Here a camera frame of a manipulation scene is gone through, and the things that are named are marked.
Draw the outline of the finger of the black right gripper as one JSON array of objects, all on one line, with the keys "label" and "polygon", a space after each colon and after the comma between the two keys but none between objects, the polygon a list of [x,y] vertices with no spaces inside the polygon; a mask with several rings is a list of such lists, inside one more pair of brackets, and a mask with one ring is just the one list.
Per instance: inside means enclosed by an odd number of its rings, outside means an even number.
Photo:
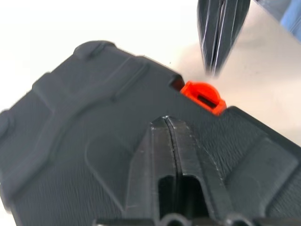
[{"label": "finger of the black right gripper", "polygon": [[197,19],[199,42],[207,72],[213,70],[219,33],[222,0],[198,0]]},{"label": "finger of the black right gripper", "polygon": [[250,0],[221,0],[212,60],[212,74],[218,75],[242,29]]}]

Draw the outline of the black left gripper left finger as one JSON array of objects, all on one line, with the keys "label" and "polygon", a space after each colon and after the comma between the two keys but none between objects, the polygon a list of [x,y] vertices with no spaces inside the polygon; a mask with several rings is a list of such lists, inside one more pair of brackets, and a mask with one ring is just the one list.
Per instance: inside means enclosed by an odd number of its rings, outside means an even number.
[{"label": "black left gripper left finger", "polygon": [[149,124],[132,158],[124,216],[159,221],[171,213],[176,177],[170,130],[159,117]]}]

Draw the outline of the black plastic tool case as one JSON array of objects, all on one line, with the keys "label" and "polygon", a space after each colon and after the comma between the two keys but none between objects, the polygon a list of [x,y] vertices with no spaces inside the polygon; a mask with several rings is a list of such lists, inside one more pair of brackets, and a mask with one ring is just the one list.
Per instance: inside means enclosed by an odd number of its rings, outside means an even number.
[{"label": "black plastic tool case", "polygon": [[[16,226],[301,226],[301,147],[237,107],[213,115],[181,75],[91,41],[0,113],[0,197]],[[174,209],[124,216],[132,158],[149,124],[186,122],[233,211],[212,219],[200,183],[177,170]]]}]

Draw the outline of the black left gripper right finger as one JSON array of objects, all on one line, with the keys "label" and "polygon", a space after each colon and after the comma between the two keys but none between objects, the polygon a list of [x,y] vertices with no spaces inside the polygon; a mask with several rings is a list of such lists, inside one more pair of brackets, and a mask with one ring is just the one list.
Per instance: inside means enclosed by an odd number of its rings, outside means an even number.
[{"label": "black left gripper right finger", "polygon": [[167,125],[178,172],[200,183],[209,216],[212,219],[225,219],[233,207],[211,155],[197,141],[186,122],[168,116]]}]

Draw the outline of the orange tool case latch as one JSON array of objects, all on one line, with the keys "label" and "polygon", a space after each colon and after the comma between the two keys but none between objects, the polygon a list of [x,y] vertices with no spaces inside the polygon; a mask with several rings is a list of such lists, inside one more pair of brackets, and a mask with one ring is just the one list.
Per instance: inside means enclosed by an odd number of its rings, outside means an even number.
[{"label": "orange tool case latch", "polygon": [[213,115],[220,115],[227,109],[218,90],[209,83],[188,81],[181,93]]}]

